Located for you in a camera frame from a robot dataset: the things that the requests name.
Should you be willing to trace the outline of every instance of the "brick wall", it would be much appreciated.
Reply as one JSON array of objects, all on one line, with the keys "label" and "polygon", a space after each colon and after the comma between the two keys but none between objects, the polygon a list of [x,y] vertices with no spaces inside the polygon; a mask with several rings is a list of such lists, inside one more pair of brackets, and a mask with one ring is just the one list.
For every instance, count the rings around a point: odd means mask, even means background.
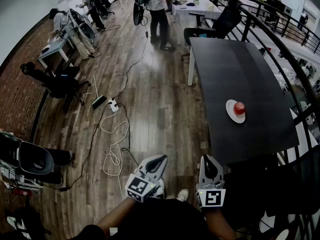
[{"label": "brick wall", "polygon": [[[33,62],[36,69],[44,70],[37,58],[52,29],[53,21],[46,16],[22,38],[0,67],[0,129],[25,141],[30,137],[45,89],[39,81],[24,75],[20,65]],[[56,53],[44,61],[47,65],[58,64],[61,57]]]}]

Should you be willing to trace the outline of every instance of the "sneaker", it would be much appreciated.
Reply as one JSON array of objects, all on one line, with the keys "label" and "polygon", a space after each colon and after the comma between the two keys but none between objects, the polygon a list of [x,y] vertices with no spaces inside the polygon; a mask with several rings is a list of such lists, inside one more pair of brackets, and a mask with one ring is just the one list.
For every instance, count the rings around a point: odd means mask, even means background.
[{"label": "sneaker", "polygon": [[166,199],[165,181],[162,178],[160,178],[159,183],[160,183],[160,187],[156,190],[155,196],[159,199]]},{"label": "sneaker", "polygon": [[162,51],[174,51],[175,49],[176,48],[170,43],[167,43],[166,45],[160,44],[160,50]]},{"label": "sneaker", "polygon": [[150,38],[150,43],[151,44],[155,44],[155,43],[157,43],[159,41],[160,41],[160,36],[158,36],[158,35],[156,37],[151,36],[151,38]]},{"label": "sneaker", "polygon": [[186,202],[188,198],[189,198],[189,190],[185,188],[180,191],[176,199],[181,202]]}]

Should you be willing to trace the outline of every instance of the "red object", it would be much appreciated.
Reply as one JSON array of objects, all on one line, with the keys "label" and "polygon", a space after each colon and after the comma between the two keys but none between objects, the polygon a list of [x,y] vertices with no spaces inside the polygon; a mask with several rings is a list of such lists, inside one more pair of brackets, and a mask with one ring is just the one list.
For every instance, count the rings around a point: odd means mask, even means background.
[{"label": "red object", "polygon": [[245,105],[242,102],[237,102],[233,106],[233,111],[236,115],[242,115],[246,111]]},{"label": "red object", "polygon": [[30,189],[20,189],[20,188],[15,188],[13,190],[13,193],[17,196],[32,196],[32,191]]}]

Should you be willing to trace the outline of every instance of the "extension cord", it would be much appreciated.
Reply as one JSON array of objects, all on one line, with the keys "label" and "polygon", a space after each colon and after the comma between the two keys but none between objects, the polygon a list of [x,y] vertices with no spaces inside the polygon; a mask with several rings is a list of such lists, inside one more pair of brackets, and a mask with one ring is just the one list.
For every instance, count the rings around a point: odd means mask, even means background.
[{"label": "extension cord", "polygon": [[[121,187],[121,182],[120,182],[120,174],[121,174],[121,172],[122,172],[124,162],[123,162],[122,153],[121,153],[121,148],[120,148],[120,146],[119,146],[119,143],[122,142],[122,141],[127,137],[127,134],[128,134],[128,131],[129,131],[129,122],[128,122],[128,121],[123,121],[123,122],[120,123],[116,128],[114,128],[113,131],[107,131],[107,130],[105,130],[105,129],[103,128],[103,123],[104,123],[105,119],[112,118],[112,117],[114,117],[117,113],[118,113],[118,111],[115,112],[115,113],[112,114],[112,115],[106,116],[106,117],[101,121],[101,125],[100,125],[101,130],[104,131],[104,132],[107,133],[107,134],[113,134],[113,133],[115,133],[115,131],[116,131],[121,125],[123,125],[123,124],[128,124],[128,128],[126,129],[125,135],[124,135],[124,137],[123,137],[121,140],[118,140],[116,143],[111,144],[110,149],[109,149],[109,153],[108,153],[108,154],[105,156],[105,158],[104,158],[103,171],[104,171],[105,174],[107,174],[107,175],[109,175],[109,176],[117,176],[117,177],[118,177],[118,183],[119,183],[119,186],[120,186],[121,195],[122,195],[123,198],[126,198],[126,197],[124,196],[124,194],[122,193],[122,187]],[[118,151],[119,151],[118,153],[119,153],[120,158],[116,155],[115,152],[113,152],[113,148],[115,148],[115,147],[117,147],[117,149],[118,149]],[[118,172],[118,173],[112,174],[112,173],[108,173],[108,172],[105,170],[106,161],[107,161],[107,158],[108,158],[108,157],[110,157],[112,163],[113,163],[115,166],[118,167],[118,169],[119,169],[119,172]]]},{"label": "extension cord", "polygon": [[118,107],[118,104],[116,103],[116,100],[114,98],[109,99],[109,104],[110,104],[110,107],[111,107],[113,113],[118,112],[119,107]]}]

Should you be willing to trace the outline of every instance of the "power strip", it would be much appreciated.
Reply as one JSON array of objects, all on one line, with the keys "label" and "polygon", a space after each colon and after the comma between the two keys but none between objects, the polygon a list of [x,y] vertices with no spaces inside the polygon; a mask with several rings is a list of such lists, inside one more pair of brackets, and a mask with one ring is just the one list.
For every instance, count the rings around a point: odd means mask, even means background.
[{"label": "power strip", "polygon": [[109,99],[110,107],[113,113],[116,113],[119,110],[118,104],[114,98]]}]

